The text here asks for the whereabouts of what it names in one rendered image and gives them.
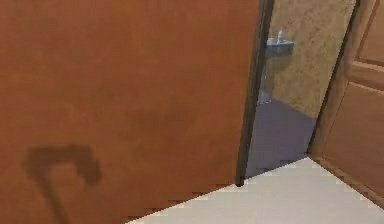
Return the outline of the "light wooden room door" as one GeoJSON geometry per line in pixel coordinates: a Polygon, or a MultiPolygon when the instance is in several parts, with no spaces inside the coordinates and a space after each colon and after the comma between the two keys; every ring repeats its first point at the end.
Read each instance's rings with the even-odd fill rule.
{"type": "Polygon", "coordinates": [[[384,0],[356,0],[307,154],[384,210],[384,0]]]}

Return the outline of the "blue pedestal sink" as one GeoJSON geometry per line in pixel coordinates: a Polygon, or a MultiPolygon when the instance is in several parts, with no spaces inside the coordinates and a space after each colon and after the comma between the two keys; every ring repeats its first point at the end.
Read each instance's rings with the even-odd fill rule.
{"type": "MultiPolygon", "coordinates": [[[[266,47],[266,61],[272,58],[285,57],[292,54],[294,48],[294,42],[288,40],[277,41],[274,38],[267,40],[266,47]]],[[[263,73],[261,76],[260,89],[258,94],[257,104],[266,104],[271,101],[270,95],[266,91],[266,80],[267,80],[267,62],[264,62],[263,73]]]]}

